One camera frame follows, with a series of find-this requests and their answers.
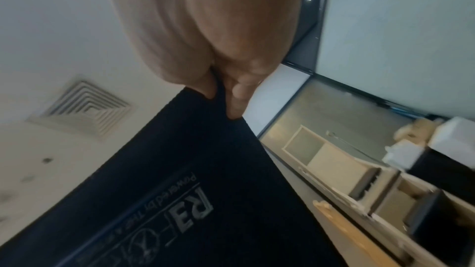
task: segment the wall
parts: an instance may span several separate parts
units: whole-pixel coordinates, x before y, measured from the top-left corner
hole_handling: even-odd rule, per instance
[[[475,117],[475,0],[329,0],[317,73],[447,116]]]

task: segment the ceiling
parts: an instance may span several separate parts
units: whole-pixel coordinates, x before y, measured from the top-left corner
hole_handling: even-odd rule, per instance
[[[0,0],[0,6],[2,244],[101,166],[182,87],[143,66],[108,0]],[[78,75],[135,108],[105,140],[25,121]]]

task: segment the hand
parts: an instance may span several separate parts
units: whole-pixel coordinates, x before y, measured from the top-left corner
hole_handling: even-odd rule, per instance
[[[288,51],[301,0],[112,2],[143,61],[164,80],[213,98],[213,66],[235,119]]]

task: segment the ceiling vent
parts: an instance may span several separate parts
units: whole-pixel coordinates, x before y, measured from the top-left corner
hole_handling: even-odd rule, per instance
[[[76,80],[29,120],[56,130],[103,138],[131,109],[129,103],[97,85]]]

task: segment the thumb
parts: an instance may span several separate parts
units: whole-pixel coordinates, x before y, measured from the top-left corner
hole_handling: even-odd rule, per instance
[[[218,90],[216,78],[214,77],[213,73],[211,73],[211,69],[209,68],[203,76],[201,76],[196,81],[187,84],[186,86],[203,94],[204,97],[208,99],[213,99],[214,96],[216,96],[216,92]]]

